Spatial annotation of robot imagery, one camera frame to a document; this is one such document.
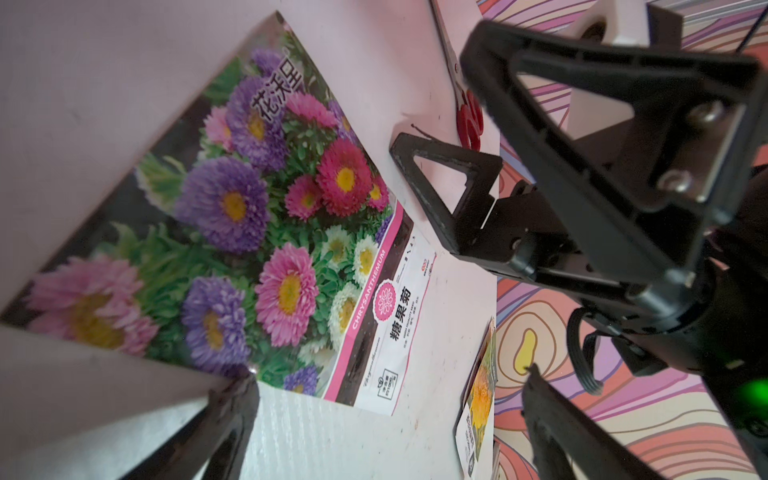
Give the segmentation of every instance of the yellow flower center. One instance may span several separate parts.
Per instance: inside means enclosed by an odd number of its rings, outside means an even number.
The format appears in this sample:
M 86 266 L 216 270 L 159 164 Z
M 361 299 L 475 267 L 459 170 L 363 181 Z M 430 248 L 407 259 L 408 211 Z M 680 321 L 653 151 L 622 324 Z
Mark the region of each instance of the yellow flower center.
M 379 189 L 379 185 L 374 185 L 373 190 L 371 190 L 371 198 L 373 200 L 378 200 L 382 197 L 382 191 Z
M 341 312 L 339 312 L 339 330 L 343 333 L 346 330 L 346 326 L 349 325 L 349 320 L 352 319 L 352 314 L 355 312 L 355 299 L 348 298 L 344 300 L 344 304 L 341 306 Z
M 301 198 L 301 204 L 305 208 L 311 208 L 315 204 L 315 196 L 312 194 L 306 194 Z
M 229 192 L 224 195 L 221 199 L 221 207 L 224 209 L 224 213 L 235 223 L 245 218 L 248 210 L 245 199 L 240 195 L 240 192 Z
M 355 172 L 348 167 L 344 167 L 336 174 L 336 185 L 344 191 L 349 192 L 355 187 Z
M 96 314 L 111 297 L 102 293 L 86 295 L 71 308 L 69 321 L 78 342 L 105 349 L 116 349 L 123 344 L 125 334 Z
M 368 275 L 371 273 L 371 267 L 373 266 L 373 252 L 365 249 L 360 252 L 360 273 Z
M 333 252 L 333 261 L 338 263 L 344 259 L 344 242 L 341 240 L 331 240 L 328 244 L 328 250 Z
M 259 114 L 251 115 L 250 120 L 248 121 L 248 131 L 258 141 L 262 141 L 264 139 L 266 126 L 264 125 L 264 120 L 261 119 Z
M 224 334 L 219 329 L 219 316 L 214 312 L 208 312 L 203 317 L 205 340 L 210 348 L 219 351 L 224 346 Z
M 295 273 L 287 275 L 277 290 L 277 304 L 286 315 L 293 315 L 301 296 L 301 279 Z

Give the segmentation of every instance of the flower seed packet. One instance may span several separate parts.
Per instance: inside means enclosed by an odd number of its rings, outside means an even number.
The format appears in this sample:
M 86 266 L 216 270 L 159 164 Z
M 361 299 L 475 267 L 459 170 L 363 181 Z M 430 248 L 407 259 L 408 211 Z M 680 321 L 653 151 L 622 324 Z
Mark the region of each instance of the flower seed packet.
M 470 373 L 470 383 L 462 394 L 462 413 L 456 424 L 455 439 L 464 478 L 475 478 L 475 464 L 485 428 L 491 416 L 496 387 L 496 318 L 491 318 L 478 352 L 480 358 Z
M 278 13 L 2 320 L 391 415 L 434 260 Z

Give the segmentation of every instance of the pink aster flower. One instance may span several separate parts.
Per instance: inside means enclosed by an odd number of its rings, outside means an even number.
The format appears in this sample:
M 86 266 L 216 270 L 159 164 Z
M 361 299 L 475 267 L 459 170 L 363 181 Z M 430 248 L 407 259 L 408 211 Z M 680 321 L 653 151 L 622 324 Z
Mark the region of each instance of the pink aster flower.
M 306 248 L 286 243 L 275 249 L 253 290 L 259 296 L 256 320 L 272 336 L 272 345 L 298 346 L 320 293 Z
M 325 128 L 336 128 L 339 124 L 333 113 L 311 94 L 298 91 L 292 93 L 288 97 L 286 107 L 306 123 L 315 121 L 320 127 Z
M 32 332 L 136 356 L 157 334 L 152 319 L 141 316 L 134 294 L 143 283 L 127 260 L 71 257 L 33 281 L 25 300 L 42 314 L 27 325 Z
M 317 187 L 312 175 L 302 175 L 288 187 L 288 194 L 286 194 L 288 214 L 306 222 L 320 209 L 322 195 L 323 192 Z
M 381 175 L 373 178 L 373 188 L 368 194 L 368 205 L 383 212 L 389 205 L 389 190 L 387 190 L 384 179 Z
M 232 132 L 227 125 L 227 108 L 213 107 L 210 115 L 203 120 L 205 134 L 215 144 L 224 147 L 224 150 L 232 151 Z
M 317 166 L 316 180 L 326 209 L 339 217 L 359 211 L 373 188 L 362 151 L 345 138 L 328 146 Z

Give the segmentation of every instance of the wavy striped pattern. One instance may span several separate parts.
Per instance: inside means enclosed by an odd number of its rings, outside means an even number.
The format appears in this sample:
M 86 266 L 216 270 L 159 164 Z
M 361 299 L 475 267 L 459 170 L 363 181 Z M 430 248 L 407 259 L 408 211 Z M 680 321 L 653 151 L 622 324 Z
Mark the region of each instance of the wavy striped pattern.
M 576 0 L 479 0 L 485 18 L 539 31 L 557 31 L 593 5 Z M 741 42 L 761 8 L 684 28 L 684 48 L 730 52 Z M 768 61 L 768 25 L 753 38 L 747 54 Z M 568 124 L 571 89 L 540 78 L 524 79 L 533 97 L 561 127 Z M 502 138 L 505 165 L 500 196 L 530 173 Z M 757 163 L 768 162 L 763 149 Z M 584 410 L 603 429 L 666 478 L 754 480 L 756 474 L 701 381 L 668 369 L 635 378 L 609 342 L 599 345 L 595 375 L 604 394 L 588 395 L 576 380 L 565 353 L 564 325 L 575 303 L 561 293 L 510 279 L 498 279 L 498 385 L 495 436 L 502 443 L 504 480 L 534 480 L 533 452 L 521 416 L 524 366 L 536 362 L 558 391 Z

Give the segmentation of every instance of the flower logo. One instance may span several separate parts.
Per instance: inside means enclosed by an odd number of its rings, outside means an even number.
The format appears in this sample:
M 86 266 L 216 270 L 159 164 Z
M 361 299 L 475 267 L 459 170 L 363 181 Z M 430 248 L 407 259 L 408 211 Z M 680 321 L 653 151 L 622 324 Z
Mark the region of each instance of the flower logo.
M 395 284 L 391 280 L 384 280 L 376 289 L 376 295 L 373 297 L 373 318 L 377 322 L 384 323 L 392 316 L 395 311 L 397 292 Z

